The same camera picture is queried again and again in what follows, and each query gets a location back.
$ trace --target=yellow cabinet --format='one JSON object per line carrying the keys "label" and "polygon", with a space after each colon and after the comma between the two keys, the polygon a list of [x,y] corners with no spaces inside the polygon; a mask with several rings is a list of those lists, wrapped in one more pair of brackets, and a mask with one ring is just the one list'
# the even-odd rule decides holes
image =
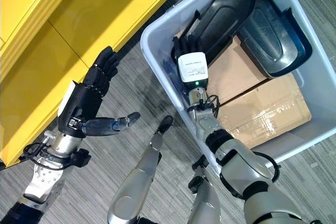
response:
{"label": "yellow cabinet", "polygon": [[62,0],[1,0],[0,82]]}
{"label": "yellow cabinet", "polygon": [[49,18],[86,65],[118,51],[166,0],[63,0]]}
{"label": "yellow cabinet", "polygon": [[47,22],[1,85],[0,158],[10,166],[55,117],[72,79],[88,68]]}
{"label": "yellow cabinet", "polygon": [[55,118],[69,82],[107,45],[118,51],[165,0],[1,1],[0,158],[11,166]]}

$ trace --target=black cable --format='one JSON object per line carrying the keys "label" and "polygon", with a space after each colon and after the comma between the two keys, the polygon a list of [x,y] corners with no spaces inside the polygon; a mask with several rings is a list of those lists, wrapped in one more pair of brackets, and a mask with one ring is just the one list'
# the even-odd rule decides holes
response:
{"label": "black cable", "polygon": [[260,157],[263,157],[263,158],[269,160],[272,163],[272,165],[274,167],[274,176],[272,178],[272,182],[275,183],[280,176],[281,166],[278,165],[277,162],[275,162],[275,160],[272,157],[266,155],[265,153],[261,153],[261,152],[253,152],[253,153],[256,154],[257,156],[260,156]]}
{"label": "black cable", "polygon": [[43,168],[45,168],[45,169],[49,169],[49,170],[64,170],[64,169],[66,169],[66,168],[68,168],[68,167],[71,166],[71,164],[67,164],[67,165],[65,165],[65,166],[63,166],[63,167],[61,167],[61,168],[52,168],[52,167],[50,167],[50,166],[43,165],[43,164],[37,162],[37,161],[36,161],[34,158],[32,158],[32,157],[30,157],[29,159],[30,159],[31,161],[33,161],[34,164],[36,164],[36,165],[38,165],[38,166],[41,166],[41,167],[43,167]]}
{"label": "black cable", "polygon": [[206,100],[205,103],[206,104],[211,98],[213,98],[212,101],[210,101],[210,103],[213,103],[216,100],[216,107],[214,107],[214,117],[218,117],[218,113],[219,113],[219,97],[216,94],[212,94],[210,95]]}
{"label": "black cable", "polygon": [[52,167],[49,167],[47,165],[43,165],[43,164],[37,162],[37,160],[35,160],[34,157],[37,156],[38,153],[35,153],[35,151],[32,152],[32,153],[29,152],[30,148],[32,148],[35,145],[38,145],[37,149],[40,146],[50,147],[50,145],[46,146],[46,144],[44,144],[44,143],[32,143],[32,144],[28,144],[26,147],[24,147],[24,149],[23,149],[24,156],[27,159],[31,160],[34,164],[36,164],[38,166],[41,166],[41,167],[43,167],[45,169],[49,169],[49,170],[64,170],[64,169],[68,168],[69,166],[71,166],[71,164],[67,164],[67,165],[65,165],[65,166],[63,166],[61,168],[52,168]]}

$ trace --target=white plastic bin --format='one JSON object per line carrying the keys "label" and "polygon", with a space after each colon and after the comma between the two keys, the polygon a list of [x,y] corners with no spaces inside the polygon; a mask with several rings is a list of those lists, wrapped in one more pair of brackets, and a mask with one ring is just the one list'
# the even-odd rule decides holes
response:
{"label": "white plastic bin", "polygon": [[[141,36],[141,49],[182,120],[219,174],[214,156],[196,138],[195,127],[186,112],[187,102],[181,94],[176,66],[170,56],[173,36],[190,22],[196,9],[205,8],[211,1],[181,1],[145,29]],[[294,17],[313,47],[311,58],[293,72],[311,111],[312,120],[254,148],[280,162],[336,133],[336,74],[298,0],[274,1],[281,10],[292,8]]]}

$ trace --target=gray carpet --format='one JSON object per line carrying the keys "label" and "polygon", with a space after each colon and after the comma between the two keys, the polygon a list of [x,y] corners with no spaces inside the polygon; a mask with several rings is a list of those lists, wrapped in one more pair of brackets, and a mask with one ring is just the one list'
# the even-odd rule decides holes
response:
{"label": "gray carpet", "polygon": [[[178,0],[168,0],[149,23]],[[335,0],[299,0],[336,68]],[[112,80],[99,116],[121,116],[139,111],[141,119],[128,131],[112,137],[83,141],[92,155],[88,166],[75,168],[61,196],[40,223],[107,223],[110,200],[128,172],[136,165],[159,121],[167,114],[174,124],[164,136],[159,164],[142,216],[159,223],[186,223],[194,196],[187,184],[191,164],[199,156],[192,136],[176,113],[163,88],[144,60],[139,40],[143,28],[122,48],[118,75]],[[49,126],[55,128],[55,122]],[[300,207],[309,220],[336,223],[336,137],[281,163],[277,185]],[[13,205],[32,176],[33,164],[25,162],[0,174],[0,216]],[[222,223],[244,223],[243,202],[233,198],[213,174],[222,206]]]}

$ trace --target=cardboard box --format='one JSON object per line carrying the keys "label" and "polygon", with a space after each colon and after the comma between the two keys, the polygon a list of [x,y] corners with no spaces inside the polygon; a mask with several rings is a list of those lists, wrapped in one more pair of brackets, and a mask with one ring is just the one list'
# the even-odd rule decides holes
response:
{"label": "cardboard box", "polygon": [[270,80],[223,105],[222,126],[249,148],[290,131],[311,119],[292,74]]}
{"label": "cardboard box", "polygon": [[259,84],[266,77],[257,69],[234,37],[233,43],[208,69],[207,94],[216,94],[224,103]]}

